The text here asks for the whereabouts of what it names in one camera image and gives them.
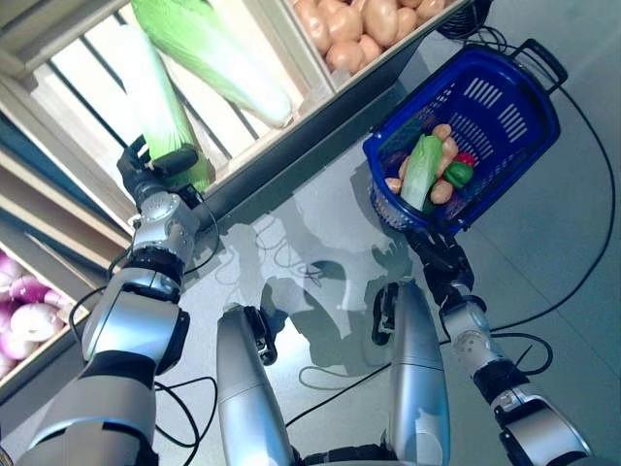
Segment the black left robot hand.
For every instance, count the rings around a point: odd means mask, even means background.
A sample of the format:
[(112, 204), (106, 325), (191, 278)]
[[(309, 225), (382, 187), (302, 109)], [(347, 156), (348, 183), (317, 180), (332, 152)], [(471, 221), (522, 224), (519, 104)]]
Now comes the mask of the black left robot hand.
[(179, 149), (152, 159), (149, 150), (139, 155), (140, 149), (145, 144), (145, 137), (140, 136), (124, 149), (116, 163), (123, 185), (135, 201), (138, 210), (149, 196), (160, 192), (176, 194), (188, 207), (197, 207), (202, 197), (190, 182), (167, 185), (174, 176), (189, 170), (198, 161), (195, 147), (182, 143)]

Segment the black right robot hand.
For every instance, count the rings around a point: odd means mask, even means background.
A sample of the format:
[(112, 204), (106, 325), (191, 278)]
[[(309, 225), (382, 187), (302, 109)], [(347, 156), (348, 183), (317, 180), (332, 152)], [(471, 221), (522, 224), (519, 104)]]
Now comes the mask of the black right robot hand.
[(438, 233), (414, 229), (405, 235), (421, 261), (427, 287), (437, 305), (454, 300), (459, 294), (458, 286), (473, 290), (474, 272), (464, 250), (452, 236), (444, 238)]

